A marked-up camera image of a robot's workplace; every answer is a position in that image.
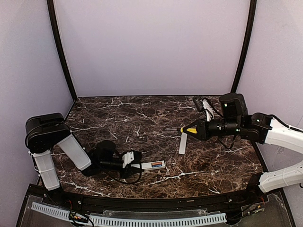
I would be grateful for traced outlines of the white remote control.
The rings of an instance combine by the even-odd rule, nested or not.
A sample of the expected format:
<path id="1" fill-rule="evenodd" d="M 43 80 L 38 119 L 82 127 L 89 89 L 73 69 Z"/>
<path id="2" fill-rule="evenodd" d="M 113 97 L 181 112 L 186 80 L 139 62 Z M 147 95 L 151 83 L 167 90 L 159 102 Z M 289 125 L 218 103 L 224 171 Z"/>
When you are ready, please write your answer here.
<path id="1" fill-rule="evenodd" d="M 139 170 L 143 171 L 151 171 L 151 170 L 158 170 L 158 169 L 165 169 L 165 161 L 154 161 L 154 162 L 145 162 L 145 163 L 132 163 L 131 167 L 138 168 Z"/>

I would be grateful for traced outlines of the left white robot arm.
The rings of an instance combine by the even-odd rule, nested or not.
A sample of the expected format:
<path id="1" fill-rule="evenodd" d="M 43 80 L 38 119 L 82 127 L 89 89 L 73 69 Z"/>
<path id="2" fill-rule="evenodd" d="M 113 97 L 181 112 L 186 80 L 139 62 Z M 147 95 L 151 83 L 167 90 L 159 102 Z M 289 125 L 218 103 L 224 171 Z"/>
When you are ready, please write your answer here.
<path id="1" fill-rule="evenodd" d="M 121 178 L 128 178 L 133 174 L 132 165 L 139 163 L 142 157 L 140 152 L 133 150 L 119 154 L 115 143 L 110 140 L 104 140 L 95 149 L 86 152 L 61 113 L 31 117 L 26 121 L 25 128 L 25 145 L 49 191 L 61 186 L 51 155 L 54 146 L 58 146 L 87 177 L 117 171 Z"/>

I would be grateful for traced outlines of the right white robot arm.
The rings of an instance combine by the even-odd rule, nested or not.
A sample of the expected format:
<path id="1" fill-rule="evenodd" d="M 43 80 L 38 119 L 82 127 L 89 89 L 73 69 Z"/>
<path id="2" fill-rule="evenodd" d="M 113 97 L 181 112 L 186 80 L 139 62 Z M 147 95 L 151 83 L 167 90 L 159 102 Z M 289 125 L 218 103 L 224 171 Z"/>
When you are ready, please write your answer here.
<path id="1" fill-rule="evenodd" d="M 212 137 L 240 136 L 241 139 L 259 144 L 269 144 L 284 147 L 298 153 L 303 152 L 303 131 L 282 122 L 273 114 L 248 114 L 244 96 L 228 93 L 220 96 L 222 113 L 214 118 L 216 109 L 206 98 L 195 96 L 194 104 L 198 111 L 205 113 L 205 119 L 199 119 L 180 128 L 178 131 L 190 135 L 197 140 L 206 141 Z M 247 191 L 264 194 L 269 191 L 301 184 L 303 182 L 303 163 L 286 167 L 273 172 L 254 174 Z"/>

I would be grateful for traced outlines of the yellow handled screwdriver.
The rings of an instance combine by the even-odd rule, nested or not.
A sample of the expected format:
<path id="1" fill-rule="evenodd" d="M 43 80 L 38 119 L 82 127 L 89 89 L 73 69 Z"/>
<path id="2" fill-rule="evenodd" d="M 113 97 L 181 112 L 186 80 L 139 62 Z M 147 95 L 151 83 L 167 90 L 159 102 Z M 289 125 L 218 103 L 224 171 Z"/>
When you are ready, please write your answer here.
<path id="1" fill-rule="evenodd" d="M 178 131 L 178 132 L 181 132 L 181 133 L 193 133 L 193 134 L 197 134 L 197 130 L 196 128 L 184 128 L 184 127 L 181 127 L 181 128 L 166 128 L 166 130 L 168 131 Z"/>

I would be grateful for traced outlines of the white battery compartment cover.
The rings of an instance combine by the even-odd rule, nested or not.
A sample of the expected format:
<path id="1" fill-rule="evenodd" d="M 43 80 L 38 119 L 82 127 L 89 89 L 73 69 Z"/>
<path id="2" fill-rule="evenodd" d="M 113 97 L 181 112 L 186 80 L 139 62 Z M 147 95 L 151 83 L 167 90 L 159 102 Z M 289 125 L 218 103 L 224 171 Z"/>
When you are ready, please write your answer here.
<path id="1" fill-rule="evenodd" d="M 185 154 L 186 145 L 187 145 L 187 134 L 181 133 L 181 139 L 180 139 L 179 150 L 178 150 L 179 154 L 181 155 Z"/>

